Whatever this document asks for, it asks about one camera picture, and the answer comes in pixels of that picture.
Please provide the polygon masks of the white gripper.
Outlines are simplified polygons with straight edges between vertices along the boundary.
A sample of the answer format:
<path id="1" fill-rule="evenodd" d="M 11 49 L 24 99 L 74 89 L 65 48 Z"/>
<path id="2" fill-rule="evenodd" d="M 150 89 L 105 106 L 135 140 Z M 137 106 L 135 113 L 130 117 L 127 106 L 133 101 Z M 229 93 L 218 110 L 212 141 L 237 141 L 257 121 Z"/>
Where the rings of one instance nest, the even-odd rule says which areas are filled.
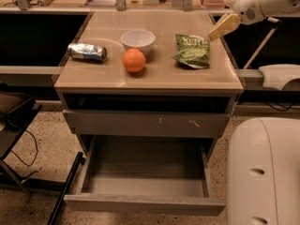
<path id="1" fill-rule="evenodd" d="M 211 41 L 235 31 L 239 25 L 250 25 L 265 19 L 260 6 L 260 0 L 224 0 L 228 8 L 233 7 L 235 13 L 224 14 L 208 33 Z"/>

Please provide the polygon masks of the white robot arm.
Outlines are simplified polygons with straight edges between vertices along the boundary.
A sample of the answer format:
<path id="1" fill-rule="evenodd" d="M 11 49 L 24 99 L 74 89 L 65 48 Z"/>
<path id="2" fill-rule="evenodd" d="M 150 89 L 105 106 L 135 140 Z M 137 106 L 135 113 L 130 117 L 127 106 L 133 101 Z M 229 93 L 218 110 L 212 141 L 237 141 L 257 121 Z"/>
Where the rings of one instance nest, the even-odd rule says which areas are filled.
<path id="1" fill-rule="evenodd" d="M 239 25 L 299 11 L 299 0 L 224 0 L 232 9 L 211 40 Z M 227 225 L 300 225 L 300 120 L 256 117 L 233 132 L 227 165 Z"/>

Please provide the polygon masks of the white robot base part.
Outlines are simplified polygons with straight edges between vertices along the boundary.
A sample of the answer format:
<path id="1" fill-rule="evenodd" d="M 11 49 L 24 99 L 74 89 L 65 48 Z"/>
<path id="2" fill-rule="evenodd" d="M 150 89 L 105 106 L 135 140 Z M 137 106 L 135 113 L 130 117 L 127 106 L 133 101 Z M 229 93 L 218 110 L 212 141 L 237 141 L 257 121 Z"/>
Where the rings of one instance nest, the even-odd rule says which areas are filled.
<path id="1" fill-rule="evenodd" d="M 275 64 L 259 68 L 262 74 L 262 86 L 281 91 L 286 84 L 300 79 L 300 66 L 292 64 Z"/>

